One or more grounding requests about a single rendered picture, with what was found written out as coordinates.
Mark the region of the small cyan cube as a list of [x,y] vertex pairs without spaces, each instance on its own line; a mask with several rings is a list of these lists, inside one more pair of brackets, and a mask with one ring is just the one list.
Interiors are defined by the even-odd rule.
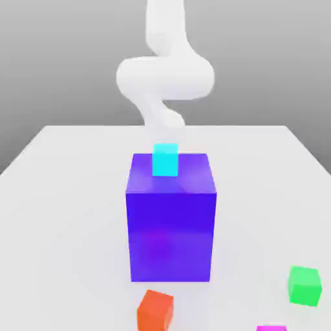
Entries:
[[178,175],[178,144],[154,144],[152,153],[152,175]]

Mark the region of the small orange cube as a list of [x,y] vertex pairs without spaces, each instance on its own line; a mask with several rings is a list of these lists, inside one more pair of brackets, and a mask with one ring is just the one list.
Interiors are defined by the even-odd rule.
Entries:
[[137,308],[138,331],[168,331],[173,318],[174,297],[147,290]]

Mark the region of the small green cube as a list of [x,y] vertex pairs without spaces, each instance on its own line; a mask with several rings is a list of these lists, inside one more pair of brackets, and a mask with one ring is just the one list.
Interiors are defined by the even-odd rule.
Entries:
[[288,296],[291,303],[317,307],[321,292],[321,278],[317,269],[291,267],[288,276]]

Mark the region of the large purple box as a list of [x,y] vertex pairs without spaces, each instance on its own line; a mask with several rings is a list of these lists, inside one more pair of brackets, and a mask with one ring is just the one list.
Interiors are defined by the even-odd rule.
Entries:
[[181,154],[170,177],[135,153],[125,197],[131,280],[208,282],[217,205],[208,156]]

